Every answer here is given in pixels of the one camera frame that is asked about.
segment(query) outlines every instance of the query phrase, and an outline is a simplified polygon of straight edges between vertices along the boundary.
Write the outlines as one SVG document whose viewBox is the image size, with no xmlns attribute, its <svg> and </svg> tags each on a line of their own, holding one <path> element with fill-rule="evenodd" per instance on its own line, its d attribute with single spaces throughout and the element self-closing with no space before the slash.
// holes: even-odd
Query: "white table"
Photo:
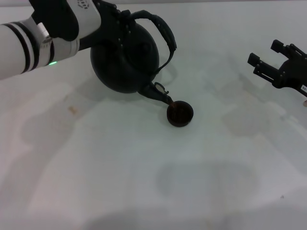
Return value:
<svg viewBox="0 0 307 230">
<path fill-rule="evenodd" d="M 306 229 L 304 98 L 247 59 L 279 67 L 274 39 L 307 52 L 307 2 L 119 8 L 173 30 L 178 50 L 156 79 L 193 106 L 192 122 L 172 127 L 162 103 L 106 88 L 89 50 L 0 81 L 0 229 Z M 0 22 L 31 11 L 1 8 Z"/>
</svg>

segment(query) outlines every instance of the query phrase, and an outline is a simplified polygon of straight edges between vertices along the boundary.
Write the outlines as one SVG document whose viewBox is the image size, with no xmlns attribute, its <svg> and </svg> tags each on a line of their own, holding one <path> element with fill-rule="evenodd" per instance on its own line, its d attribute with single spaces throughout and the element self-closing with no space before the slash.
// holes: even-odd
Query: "black kettle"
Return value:
<svg viewBox="0 0 307 230">
<path fill-rule="evenodd" d="M 105 3 L 103 7 L 101 15 L 105 19 L 102 17 L 102 22 L 106 23 L 100 30 L 101 33 L 87 38 L 87 41 L 91 42 L 97 40 L 97 44 L 91 48 L 91 63 L 97 77 L 115 91 L 138 92 L 147 98 L 168 104 L 167 117 L 170 123 L 178 127 L 187 125 L 193 117 L 191 106 L 185 102 L 173 102 L 161 84 L 152 83 L 159 71 L 170 62 L 177 49 L 175 37 L 169 26 L 162 18 L 147 11 L 133 14 L 130 11 L 120 12 L 110 3 Z M 153 37 L 135 22 L 140 18 L 153 22 L 169 47 L 169 58 L 161 67 Z"/>
</svg>

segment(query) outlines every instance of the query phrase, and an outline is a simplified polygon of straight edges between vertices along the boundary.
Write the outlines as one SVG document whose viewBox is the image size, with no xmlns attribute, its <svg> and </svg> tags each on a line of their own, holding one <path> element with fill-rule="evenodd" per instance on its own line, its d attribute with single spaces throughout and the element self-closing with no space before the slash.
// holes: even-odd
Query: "label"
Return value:
<svg viewBox="0 0 307 230">
<path fill-rule="evenodd" d="M 302 85 L 301 90 L 303 90 L 303 91 L 307 92 L 307 86 Z"/>
</svg>

